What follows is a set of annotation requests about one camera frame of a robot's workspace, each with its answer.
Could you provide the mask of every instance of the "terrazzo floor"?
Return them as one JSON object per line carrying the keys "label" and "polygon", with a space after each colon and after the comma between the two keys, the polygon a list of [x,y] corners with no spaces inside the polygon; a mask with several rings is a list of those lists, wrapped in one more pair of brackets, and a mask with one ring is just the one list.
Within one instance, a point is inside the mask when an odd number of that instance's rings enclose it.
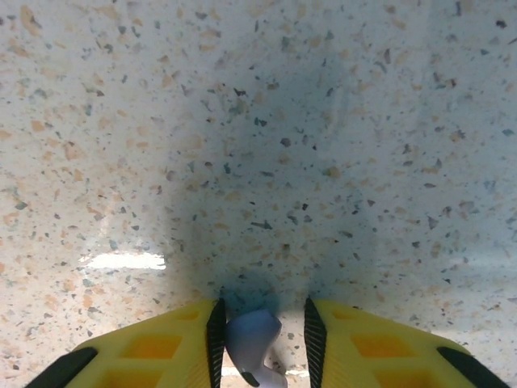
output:
{"label": "terrazzo floor", "polygon": [[514,2],[0,0],[0,42],[0,386],[219,295],[308,386],[309,293],[517,386]]}

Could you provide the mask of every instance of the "speckled floor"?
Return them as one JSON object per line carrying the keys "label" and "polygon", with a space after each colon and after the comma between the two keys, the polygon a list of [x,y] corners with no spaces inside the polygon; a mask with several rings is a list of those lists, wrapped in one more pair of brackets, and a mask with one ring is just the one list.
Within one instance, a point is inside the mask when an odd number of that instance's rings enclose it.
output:
{"label": "speckled floor", "polygon": [[517,386],[512,2],[20,4],[0,1],[0,385],[221,294],[280,311],[307,386],[311,293]]}

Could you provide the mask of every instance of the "yellow robot part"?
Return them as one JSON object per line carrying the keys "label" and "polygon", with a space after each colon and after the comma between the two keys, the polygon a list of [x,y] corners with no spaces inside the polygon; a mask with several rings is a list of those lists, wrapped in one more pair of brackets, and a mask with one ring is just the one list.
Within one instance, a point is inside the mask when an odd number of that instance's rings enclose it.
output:
{"label": "yellow robot part", "polygon": [[101,335],[76,351],[96,356],[66,388],[217,388],[224,301],[204,301]]}
{"label": "yellow robot part", "polygon": [[327,300],[307,300],[305,343],[311,388],[506,387],[451,340]]}

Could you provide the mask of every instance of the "white plastic part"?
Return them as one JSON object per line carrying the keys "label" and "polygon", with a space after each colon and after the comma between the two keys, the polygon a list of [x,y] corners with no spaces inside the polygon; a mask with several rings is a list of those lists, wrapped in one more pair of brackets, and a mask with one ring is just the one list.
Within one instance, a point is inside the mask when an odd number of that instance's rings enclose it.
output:
{"label": "white plastic part", "polygon": [[226,324],[225,345],[233,364],[251,386],[287,388],[287,378],[264,365],[282,323],[267,310],[253,311]]}

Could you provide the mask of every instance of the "black rubber edge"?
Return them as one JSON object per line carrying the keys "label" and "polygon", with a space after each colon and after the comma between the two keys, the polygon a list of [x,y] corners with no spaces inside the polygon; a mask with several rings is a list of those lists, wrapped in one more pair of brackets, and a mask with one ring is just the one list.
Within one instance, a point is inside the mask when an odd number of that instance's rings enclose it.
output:
{"label": "black rubber edge", "polygon": [[311,388],[321,388],[325,364],[326,328],[313,300],[305,301],[304,340]]}
{"label": "black rubber edge", "polygon": [[481,362],[469,354],[465,354],[446,346],[439,347],[438,353],[447,360],[476,388],[510,388],[499,377],[490,372]]}
{"label": "black rubber edge", "polygon": [[25,388],[65,388],[97,354],[95,348],[83,348],[65,354],[29,382]]}
{"label": "black rubber edge", "polygon": [[214,306],[207,322],[207,354],[210,386],[221,387],[221,369],[225,351],[226,307],[225,300],[220,298]]}
{"label": "black rubber edge", "polygon": [[248,384],[250,384],[251,386],[254,386],[255,388],[257,386],[260,386],[259,382],[257,381],[257,379],[255,378],[255,376],[253,374],[251,374],[250,372],[242,372],[241,373],[241,376],[242,378],[244,378],[244,380],[246,380],[246,382]]}

